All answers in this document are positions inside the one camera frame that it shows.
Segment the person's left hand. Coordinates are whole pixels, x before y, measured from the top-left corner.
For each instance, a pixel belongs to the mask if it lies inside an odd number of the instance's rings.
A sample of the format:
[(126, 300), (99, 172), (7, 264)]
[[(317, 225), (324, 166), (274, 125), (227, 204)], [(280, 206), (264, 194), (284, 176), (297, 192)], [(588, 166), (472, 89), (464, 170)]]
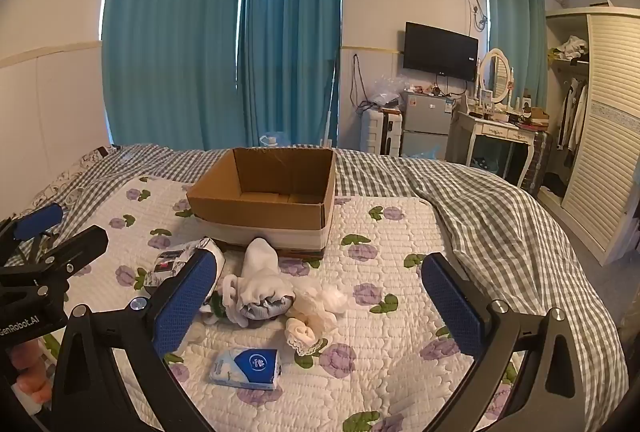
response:
[(38, 340), (15, 345), (10, 350), (13, 367), (18, 371), (17, 388), (30, 396), (36, 404), (46, 404), (52, 397), (52, 386), (42, 359)]

